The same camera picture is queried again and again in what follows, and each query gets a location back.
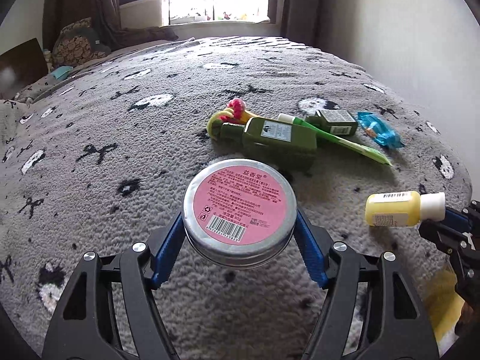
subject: silver screw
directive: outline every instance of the silver screw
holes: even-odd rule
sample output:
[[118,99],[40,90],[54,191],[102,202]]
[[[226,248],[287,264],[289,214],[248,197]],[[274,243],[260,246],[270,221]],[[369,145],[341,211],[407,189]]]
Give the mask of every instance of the silver screw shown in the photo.
[[85,261],[91,261],[95,258],[95,252],[94,251],[88,251],[83,255],[83,259]]
[[387,261],[395,261],[395,255],[390,252],[390,251],[386,251],[384,254],[383,254],[383,258],[386,259]]
[[131,248],[133,249],[133,251],[141,252],[147,248],[147,245],[145,245],[143,242],[137,242],[136,244],[133,244]]
[[336,251],[346,251],[347,246],[346,246],[343,242],[335,242],[335,243],[333,244],[333,248],[334,248]]

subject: bed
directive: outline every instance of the bed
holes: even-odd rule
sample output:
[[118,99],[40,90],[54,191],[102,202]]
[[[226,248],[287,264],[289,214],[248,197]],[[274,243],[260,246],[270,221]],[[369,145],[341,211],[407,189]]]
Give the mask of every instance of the bed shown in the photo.
[[[469,174],[432,123],[362,67],[283,38],[146,46],[81,66],[39,96],[19,96],[25,103],[0,104],[0,299],[37,353],[85,251],[116,254],[147,239],[195,174],[243,157],[205,129],[235,97],[265,117],[371,111],[397,130],[405,147],[385,152],[392,168],[326,142],[309,172],[284,175],[313,224],[359,252],[394,251],[425,295],[446,257],[414,228],[369,228],[363,208],[371,193],[407,190],[468,204]],[[379,148],[361,128],[352,139]],[[364,293],[360,286],[346,352],[358,343]],[[135,353],[119,286],[114,297],[124,348]],[[294,240],[247,271],[215,266],[185,242],[155,293],[180,358],[203,360],[299,359],[324,297]]]

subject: white cap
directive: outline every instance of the white cap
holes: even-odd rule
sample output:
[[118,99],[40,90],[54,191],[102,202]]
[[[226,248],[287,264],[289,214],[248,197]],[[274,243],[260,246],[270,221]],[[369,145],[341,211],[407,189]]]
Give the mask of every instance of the white cap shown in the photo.
[[420,220],[431,219],[443,221],[445,219],[445,193],[427,193],[420,196]]
[[277,120],[280,122],[290,123],[293,124],[293,120],[295,119],[294,116],[288,114],[280,114],[278,115]]

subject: gray blanket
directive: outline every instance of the gray blanket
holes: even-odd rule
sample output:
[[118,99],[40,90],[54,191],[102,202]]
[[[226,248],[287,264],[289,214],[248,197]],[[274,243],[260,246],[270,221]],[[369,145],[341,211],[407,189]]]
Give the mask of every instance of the gray blanket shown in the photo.
[[[386,152],[392,168],[326,142],[309,173],[285,176],[314,224],[359,252],[394,251],[421,294],[445,264],[414,228],[364,222],[371,193],[444,191],[459,209],[471,184],[435,127],[363,68],[282,38],[232,37],[164,44],[90,70],[36,103],[0,108],[0,299],[38,353],[85,251],[110,255],[146,240],[179,208],[196,173],[242,156],[205,129],[234,97],[265,117],[321,107],[381,115],[406,145]],[[378,148],[361,128],[352,139]],[[358,343],[364,290],[346,352]],[[294,240],[247,271],[215,266],[185,242],[155,293],[174,346],[190,360],[297,359],[324,296]],[[124,347],[134,353],[119,286],[115,299]]]

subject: yellow bottle with white cap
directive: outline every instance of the yellow bottle with white cap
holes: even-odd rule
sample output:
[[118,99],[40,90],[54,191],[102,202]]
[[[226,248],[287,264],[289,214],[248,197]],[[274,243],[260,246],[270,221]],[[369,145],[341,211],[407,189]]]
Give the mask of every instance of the yellow bottle with white cap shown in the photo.
[[445,193],[375,193],[365,205],[365,220],[370,226],[414,226],[425,219],[445,219]]

